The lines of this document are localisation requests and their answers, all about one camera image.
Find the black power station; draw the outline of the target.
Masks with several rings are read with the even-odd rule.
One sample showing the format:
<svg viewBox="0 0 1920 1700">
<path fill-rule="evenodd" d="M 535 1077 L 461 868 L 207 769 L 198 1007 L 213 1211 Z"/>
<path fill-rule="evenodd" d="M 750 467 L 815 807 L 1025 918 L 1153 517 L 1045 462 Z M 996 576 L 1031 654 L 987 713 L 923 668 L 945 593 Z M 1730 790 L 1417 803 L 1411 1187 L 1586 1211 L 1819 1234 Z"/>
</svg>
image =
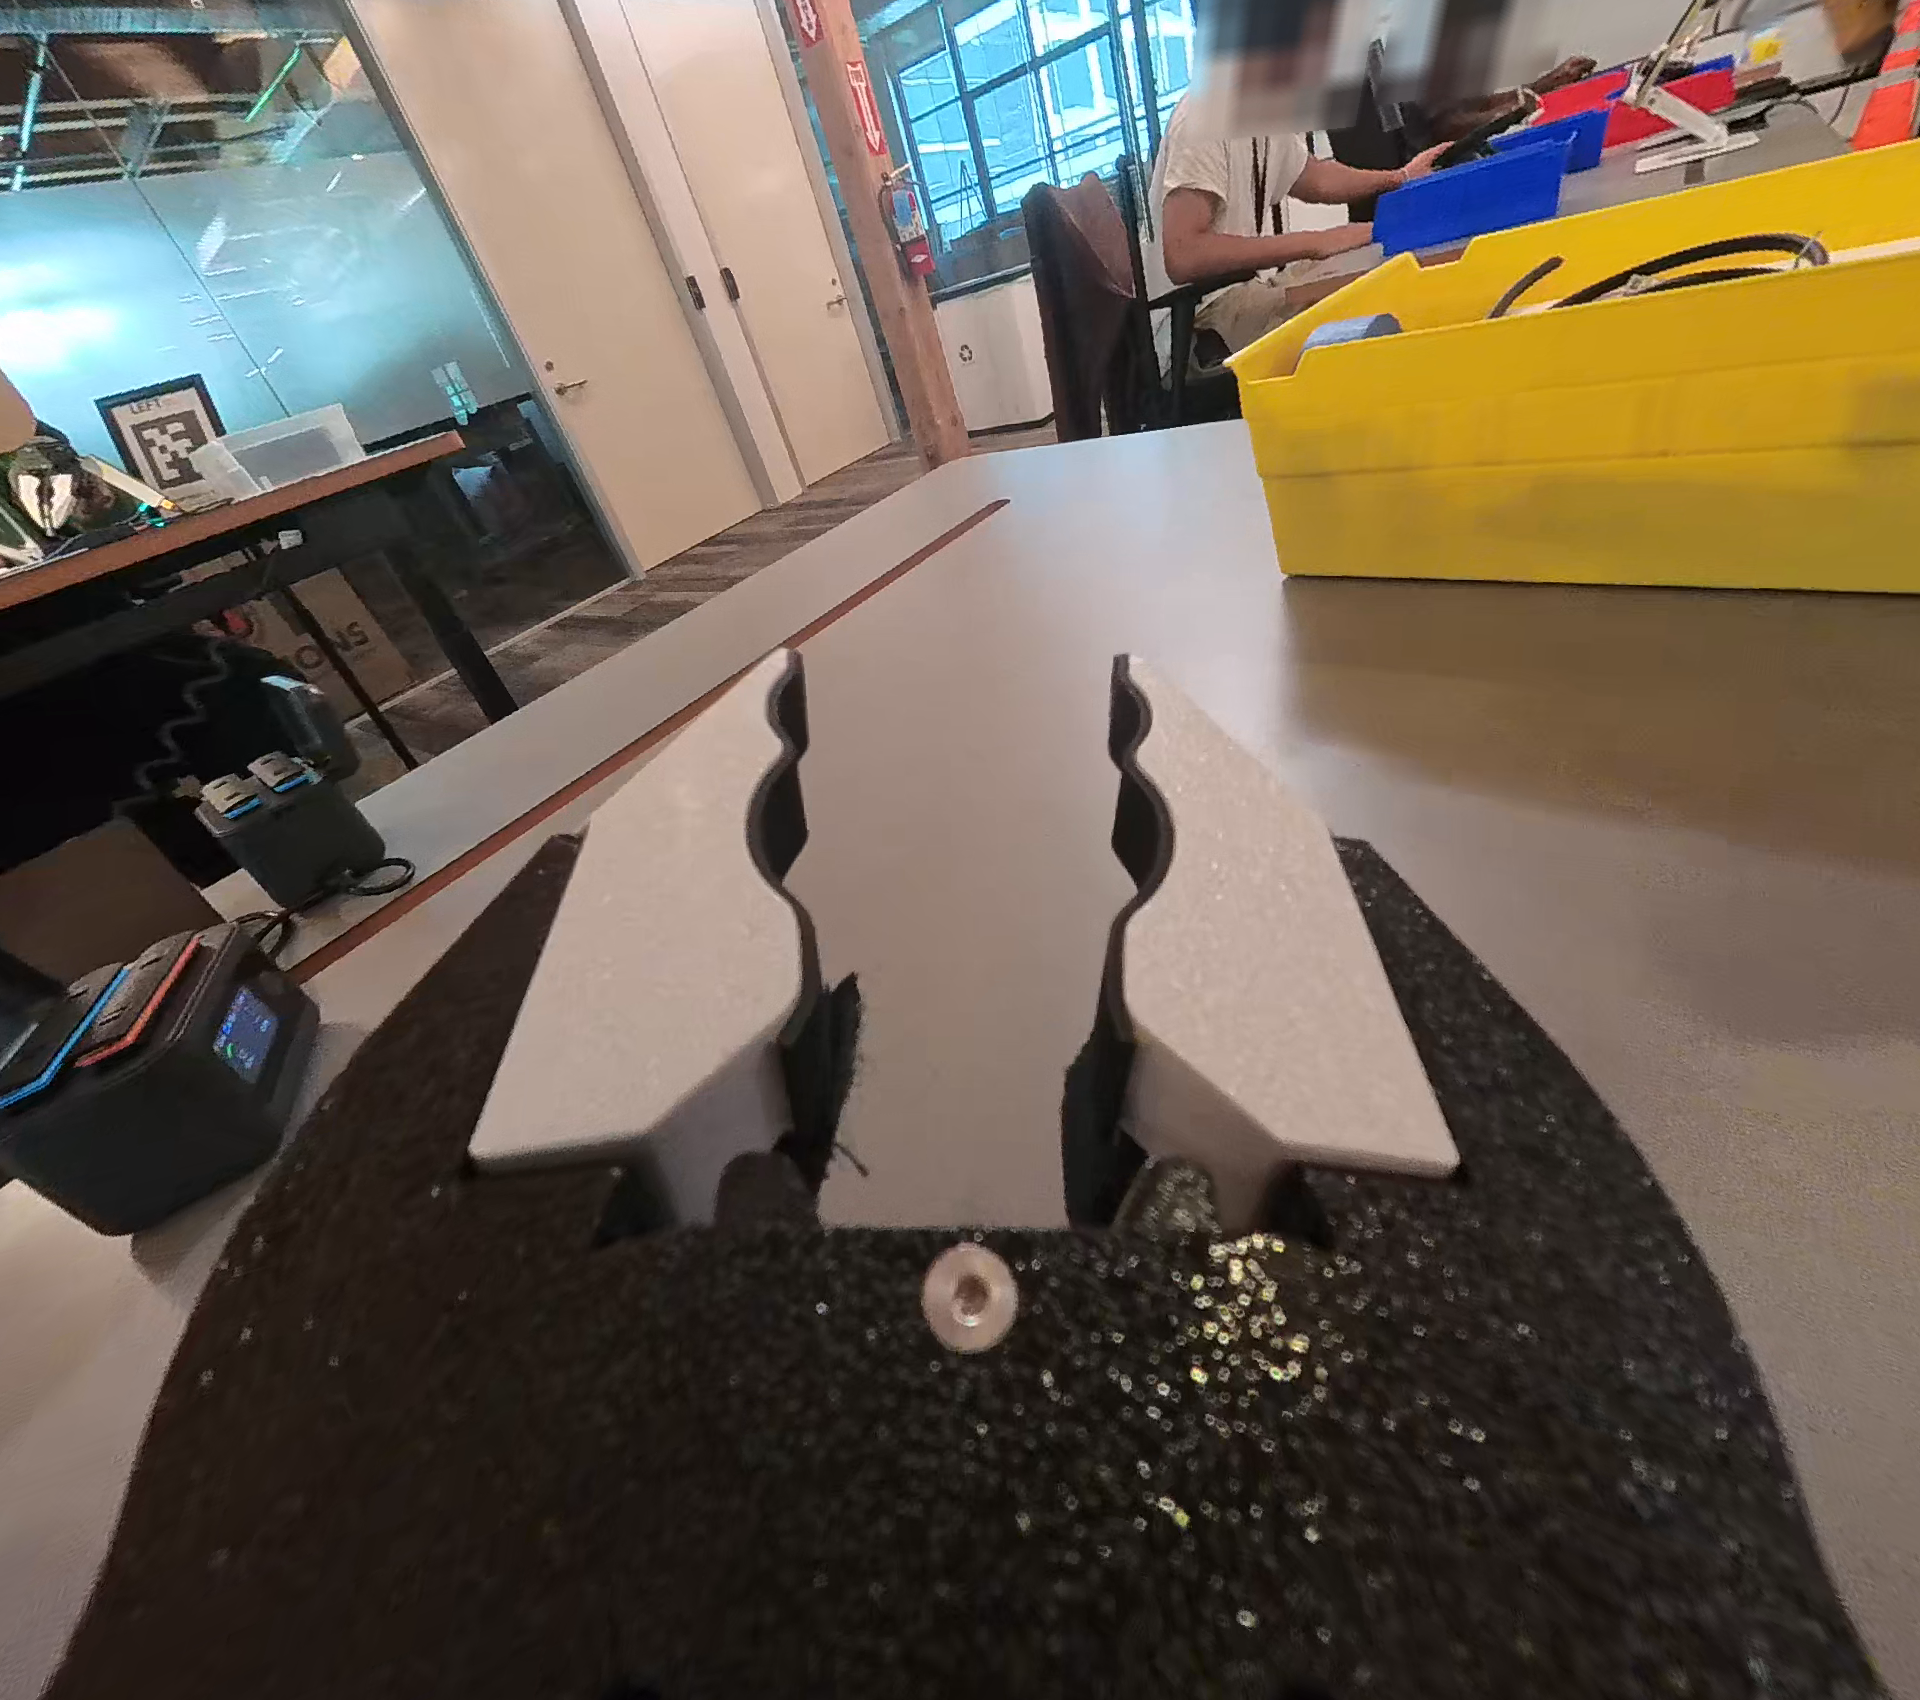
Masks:
<svg viewBox="0 0 1920 1700">
<path fill-rule="evenodd" d="M 218 918 L 75 981 L 4 953 L 4 1183 L 125 1237 L 276 1156 L 319 1043 L 286 927 Z"/>
</svg>

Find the black battery charger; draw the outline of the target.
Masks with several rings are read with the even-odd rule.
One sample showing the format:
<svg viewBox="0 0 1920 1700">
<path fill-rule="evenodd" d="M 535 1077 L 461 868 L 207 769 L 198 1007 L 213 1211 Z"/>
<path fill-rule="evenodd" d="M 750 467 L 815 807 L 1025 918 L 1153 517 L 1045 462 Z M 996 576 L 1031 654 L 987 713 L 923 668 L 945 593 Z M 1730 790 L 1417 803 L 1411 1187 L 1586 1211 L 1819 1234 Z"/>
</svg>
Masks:
<svg viewBox="0 0 1920 1700">
<path fill-rule="evenodd" d="M 328 692 L 291 673 L 261 690 L 278 748 L 202 784 L 195 815 L 208 840 L 291 914 L 410 887 L 416 864 L 346 790 L 360 749 Z"/>
</svg>

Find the framed marker sign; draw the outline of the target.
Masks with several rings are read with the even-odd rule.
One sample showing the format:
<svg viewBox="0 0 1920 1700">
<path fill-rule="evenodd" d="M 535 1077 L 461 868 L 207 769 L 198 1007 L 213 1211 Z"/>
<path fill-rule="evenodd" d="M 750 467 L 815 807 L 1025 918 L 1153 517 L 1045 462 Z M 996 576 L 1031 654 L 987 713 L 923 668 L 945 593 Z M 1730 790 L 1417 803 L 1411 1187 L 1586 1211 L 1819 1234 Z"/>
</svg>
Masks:
<svg viewBox="0 0 1920 1700">
<path fill-rule="evenodd" d="M 226 437 L 198 375 L 99 395 L 97 414 L 121 466 L 173 510 L 207 510 L 225 498 L 195 462 L 207 442 Z"/>
</svg>

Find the brown-topped desk black legs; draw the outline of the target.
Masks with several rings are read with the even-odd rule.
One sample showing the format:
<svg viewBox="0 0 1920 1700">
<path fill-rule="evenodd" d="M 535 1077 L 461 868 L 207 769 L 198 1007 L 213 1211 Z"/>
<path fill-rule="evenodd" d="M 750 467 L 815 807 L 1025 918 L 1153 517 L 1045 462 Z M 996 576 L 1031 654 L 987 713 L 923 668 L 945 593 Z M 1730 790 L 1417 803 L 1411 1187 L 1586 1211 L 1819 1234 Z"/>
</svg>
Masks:
<svg viewBox="0 0 1920 1700">
<path fill-rule="evenodd" d="M 494 724 L 518 695 L 424 563 L 410 498 L 468 449 L 457 427 L 402 440 L 353 466 L 295 478 L 125 539 L 4 576 L 4 695 L 185 632 L 226 607 L 291 593 L 349 561 L 381 555 L 443 662 Z"/>
</svg>

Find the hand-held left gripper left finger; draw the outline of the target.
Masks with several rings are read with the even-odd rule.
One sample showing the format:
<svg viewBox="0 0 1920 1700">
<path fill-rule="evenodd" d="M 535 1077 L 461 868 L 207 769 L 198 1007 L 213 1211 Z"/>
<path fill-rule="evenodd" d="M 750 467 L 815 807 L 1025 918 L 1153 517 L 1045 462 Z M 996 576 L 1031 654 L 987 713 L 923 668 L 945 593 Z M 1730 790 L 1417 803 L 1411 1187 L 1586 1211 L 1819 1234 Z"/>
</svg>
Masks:
<svg viewBox="0 0 1920 1700">
<path fill-rule="evenodd" d="M 776 647 L 592 815 L 468 1137 L 489 1176 L 611 1165 L 642 1228 L 818 1217 L 861 995 L 788 880 L 809 840 L 800 647 Z"/>
</svg>

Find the cardboard box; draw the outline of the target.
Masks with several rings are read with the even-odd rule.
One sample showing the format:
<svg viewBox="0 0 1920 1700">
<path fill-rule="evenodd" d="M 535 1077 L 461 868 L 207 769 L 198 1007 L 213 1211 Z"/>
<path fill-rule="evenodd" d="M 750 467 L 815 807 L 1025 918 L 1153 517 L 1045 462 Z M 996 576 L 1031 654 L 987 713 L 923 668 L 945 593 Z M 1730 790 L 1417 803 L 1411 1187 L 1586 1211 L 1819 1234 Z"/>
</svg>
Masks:
<svg viewBox="0 0 1920 1700">
<path fill-rule="evenodd" d="M 366 707 L 349 676 L 333 668 L 333 654 L 349 662 L 349 673 L 373 703 L 392 703 L 419 681 L 416 662 L 401 651 L 389 626 L 373 615 L 346 572 L 333 566 L 300 580 L 295 598 L 324 631 L 324 636 L 317 636 L 303 618 L 291 615 L 278 598 L 261 598 L 242 607 L 251 626 L 246 642 L 261 651 L 272 651 L 286 671 L 307 676 L 340 716 L 353 720 Z"/>
</svg>

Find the red fire extinguisher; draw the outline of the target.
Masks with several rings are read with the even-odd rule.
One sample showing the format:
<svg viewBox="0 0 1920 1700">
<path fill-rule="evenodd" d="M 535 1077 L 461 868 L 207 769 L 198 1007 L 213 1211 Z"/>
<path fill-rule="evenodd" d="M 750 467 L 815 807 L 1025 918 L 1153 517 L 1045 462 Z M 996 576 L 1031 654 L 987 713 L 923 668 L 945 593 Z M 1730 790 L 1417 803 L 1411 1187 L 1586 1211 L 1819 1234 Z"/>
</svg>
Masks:
<svg viewBox="0 0 1920 1700">
<path fill-rule="evenodd" d="M 937 272 L 923 223 L 921 183 L 909 164 L 885 173 L 876 186 L 879 218 L 890 233 L 902 278 L 927 283 Z"/>
</svg>

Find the large paned window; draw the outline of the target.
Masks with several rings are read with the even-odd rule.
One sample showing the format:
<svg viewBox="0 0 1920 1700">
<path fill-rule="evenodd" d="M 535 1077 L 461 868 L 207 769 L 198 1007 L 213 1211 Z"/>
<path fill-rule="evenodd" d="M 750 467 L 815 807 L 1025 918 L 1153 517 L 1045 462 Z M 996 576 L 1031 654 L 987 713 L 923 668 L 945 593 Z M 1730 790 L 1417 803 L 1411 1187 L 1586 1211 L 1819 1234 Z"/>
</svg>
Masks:
<svg viewBox="0 0 1920 1700">
<path fill-rule="evenodd" d="M 913 167 L 934 295 L 1031 268 L 1024 196 L 1149 167 L 1199 59 L 1194 0 L 851 0 Z"/>
</svg>

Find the white recycling cabinet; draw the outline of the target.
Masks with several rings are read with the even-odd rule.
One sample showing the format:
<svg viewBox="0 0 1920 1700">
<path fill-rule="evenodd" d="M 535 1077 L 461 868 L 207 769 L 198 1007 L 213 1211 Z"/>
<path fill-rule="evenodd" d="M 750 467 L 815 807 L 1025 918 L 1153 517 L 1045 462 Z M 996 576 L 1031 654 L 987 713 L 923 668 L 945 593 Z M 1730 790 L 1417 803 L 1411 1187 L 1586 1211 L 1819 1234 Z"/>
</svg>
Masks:
<svg viewBox="0 0 1920 1700">
<path fill-rule="evenodd" d="M 1053 420 L 1045 327 L 1031 272 L 995 276 L 934 301 L 965 427 L 1015 437 Z"/>
</svg>

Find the yellow plastic bin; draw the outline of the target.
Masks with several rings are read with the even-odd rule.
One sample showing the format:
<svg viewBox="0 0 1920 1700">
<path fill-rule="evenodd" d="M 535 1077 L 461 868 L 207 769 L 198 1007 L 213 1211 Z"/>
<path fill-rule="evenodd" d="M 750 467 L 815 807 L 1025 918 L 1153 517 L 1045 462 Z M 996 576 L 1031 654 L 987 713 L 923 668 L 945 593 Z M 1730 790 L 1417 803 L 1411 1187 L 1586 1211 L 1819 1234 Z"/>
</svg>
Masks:
<svg viewBox="0 0 1920 1700">
<path fill-rule="evenodd" d="M 1385 261 L 1232 355 L 1284 572 L 1914 598 L 1903 147 L 1903 240 L 1726 233 L 1499 290 Z M 1403 332 L 1300 360 L 1379 310 Z"/>
</svg>

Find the wooden post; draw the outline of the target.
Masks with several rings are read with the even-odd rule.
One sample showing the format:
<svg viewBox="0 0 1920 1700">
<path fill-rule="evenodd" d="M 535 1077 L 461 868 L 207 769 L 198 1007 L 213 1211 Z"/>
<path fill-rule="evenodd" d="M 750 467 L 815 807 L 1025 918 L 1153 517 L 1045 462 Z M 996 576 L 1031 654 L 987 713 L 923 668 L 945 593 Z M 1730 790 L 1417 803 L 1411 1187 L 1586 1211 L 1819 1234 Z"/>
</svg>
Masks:
<svg viewBox="0 0 1920 1700">
<path fill-rule="evenodd" d="M 879 338 L 894 362 L 907 420 L 923 466 L 951 466 L 971 454 L 971 437 L 937 317 L 923 278 L 894 244 L 894 152 L 879 121 L 876 81 L 866 63 L 851 0 L 788 0 L 800 37 L 807 88 L 815 96 L 833 173 L 853 233 L 853 251 L 874 295 Z"/>
</svg>

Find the small blue plastic bin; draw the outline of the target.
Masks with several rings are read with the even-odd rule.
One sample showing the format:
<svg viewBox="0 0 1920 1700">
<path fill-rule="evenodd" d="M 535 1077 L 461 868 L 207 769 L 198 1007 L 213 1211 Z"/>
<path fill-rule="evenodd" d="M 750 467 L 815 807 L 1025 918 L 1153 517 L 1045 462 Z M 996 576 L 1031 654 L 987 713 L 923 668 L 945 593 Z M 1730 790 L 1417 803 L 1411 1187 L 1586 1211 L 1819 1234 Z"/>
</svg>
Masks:
<svg viewBox="0 0 1920 1700">
<path fill-rule="evenodd" d="M 1569 177 L 1569 141 L 1499 151 L 1411 180 L 1374 205 L 1374 240 L 1385 257 L 1461 244 L 1556 215 Z"/>
<path fill-rule="evenodd" d="M 1591 173 L 1602 164 L 1604 135 L 1611 121 L 1611 103 L 1510 127 L 1487 141 L 1487 152 L 1521 152 L 1521 151 L 1563 151 L 1564 173 Z"/>
</svg>

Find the clear plastic box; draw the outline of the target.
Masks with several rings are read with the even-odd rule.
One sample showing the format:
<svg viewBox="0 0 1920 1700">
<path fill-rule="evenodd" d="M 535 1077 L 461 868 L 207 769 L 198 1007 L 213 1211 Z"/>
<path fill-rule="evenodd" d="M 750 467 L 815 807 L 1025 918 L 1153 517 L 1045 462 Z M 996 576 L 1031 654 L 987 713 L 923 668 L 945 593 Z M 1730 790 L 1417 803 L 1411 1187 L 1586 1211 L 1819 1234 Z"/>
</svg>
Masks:
<svg viewBox="0 0 1920 1700">
<path fill-rule="evenodd" d="M 198 482 L 225 498 L 252 498 L 300 478 L 360 466 L 366 442 L 349 410 L 328 401 L 295 417 L 264 420 L 236 437 L 213 437 L 187 458 Z"/>
</svg>

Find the wooden office desk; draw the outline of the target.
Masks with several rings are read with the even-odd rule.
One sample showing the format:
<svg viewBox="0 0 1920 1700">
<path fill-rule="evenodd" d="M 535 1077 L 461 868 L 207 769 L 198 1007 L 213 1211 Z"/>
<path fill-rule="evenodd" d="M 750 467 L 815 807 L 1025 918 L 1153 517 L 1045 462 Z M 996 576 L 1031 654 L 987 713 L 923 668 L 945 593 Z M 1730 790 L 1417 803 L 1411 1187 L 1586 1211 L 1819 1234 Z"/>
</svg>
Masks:
<svg viewBox="0 0 1920 1700">
<path fill-rule="evenodd" d="M 1484 276 L 1499 290 L 1553 257 L 1549 284 L 1576 284 L 1715 239 L 1814 233 L 1836 250 L 1908 239 L 1908 151 L 1848 151 L 1809 103 L 1769 106 L 1753 147 L 1642 173 L 1647 157 L 1683 147 L 1660 135 L 1602 151 L 1564 180 L 1542 223 L 1428 244 L 1390 272 Z"/>
</svg>

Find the office chair with brown jacket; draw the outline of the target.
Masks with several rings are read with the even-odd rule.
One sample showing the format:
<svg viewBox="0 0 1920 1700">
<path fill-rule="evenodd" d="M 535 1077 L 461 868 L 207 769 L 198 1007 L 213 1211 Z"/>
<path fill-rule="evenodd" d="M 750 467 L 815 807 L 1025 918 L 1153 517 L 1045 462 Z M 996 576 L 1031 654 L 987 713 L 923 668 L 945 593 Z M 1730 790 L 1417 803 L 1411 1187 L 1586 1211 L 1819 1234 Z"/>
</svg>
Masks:
<svg viewBox="0 0 1920 1700">
<path fill-rule="evenodd" d="M 1118 191 L 1097 173 L 1039 183 L 1024 196 L 1024 229 L 1056 440 L 1174 427 L 1174 393 Z"/>
</svg>

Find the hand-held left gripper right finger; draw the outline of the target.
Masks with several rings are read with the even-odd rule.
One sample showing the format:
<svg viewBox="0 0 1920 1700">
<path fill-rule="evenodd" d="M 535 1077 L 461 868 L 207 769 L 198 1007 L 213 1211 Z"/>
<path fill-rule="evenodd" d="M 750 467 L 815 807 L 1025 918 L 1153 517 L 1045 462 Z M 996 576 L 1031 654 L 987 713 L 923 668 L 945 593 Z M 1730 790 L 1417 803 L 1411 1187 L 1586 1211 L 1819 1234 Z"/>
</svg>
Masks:
<svg viewBox="0 0 1920 1700">
<path fill-rule="evenodd" d="M 1257 1229 L 1310 1170 L 1449 1183 L 1458 1144 L 1324 815 L 1145 654 L 1112 662 L 1131 890 L 1064 1084 L 1064 1204 L 1118 1228 L 1150 1165 Z"/>
</svg>

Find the beige door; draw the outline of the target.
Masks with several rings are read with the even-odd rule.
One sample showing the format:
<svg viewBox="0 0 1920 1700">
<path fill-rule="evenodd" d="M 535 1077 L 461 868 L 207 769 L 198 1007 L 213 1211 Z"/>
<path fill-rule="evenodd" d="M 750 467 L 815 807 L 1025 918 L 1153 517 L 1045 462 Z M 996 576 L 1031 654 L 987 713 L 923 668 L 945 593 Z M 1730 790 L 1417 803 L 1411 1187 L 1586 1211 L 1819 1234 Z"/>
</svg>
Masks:
<svg viewBox="0 0 1920 1700">
<path fill-rule="evenodd" d="M 780 8 L 618 3 L 780 440 L 776 492 L 809 492 L 899 442 L 899 408 Z"/>
<path fill-rule="evenodd" d="M 353 0 L 604 532 L 649 572 L 758 510 L 573 0 Z"/>
</svg>

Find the orange traffic cone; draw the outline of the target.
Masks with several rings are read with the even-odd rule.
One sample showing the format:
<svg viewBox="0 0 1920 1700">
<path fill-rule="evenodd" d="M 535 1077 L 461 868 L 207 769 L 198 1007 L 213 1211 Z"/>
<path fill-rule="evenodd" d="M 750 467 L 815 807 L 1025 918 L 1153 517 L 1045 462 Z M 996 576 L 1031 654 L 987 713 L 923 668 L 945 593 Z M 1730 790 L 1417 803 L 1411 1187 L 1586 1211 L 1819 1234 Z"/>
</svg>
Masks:
<svg viewBox="0 0 1920 1700">
<path fill-rule="evenodd" d="M 1920 0 L 1908 0 L 1870 103 L 1861 106 L 1850 151 L 1889 151 L 1917 140 L 1917 24 Z"/>
</svg>

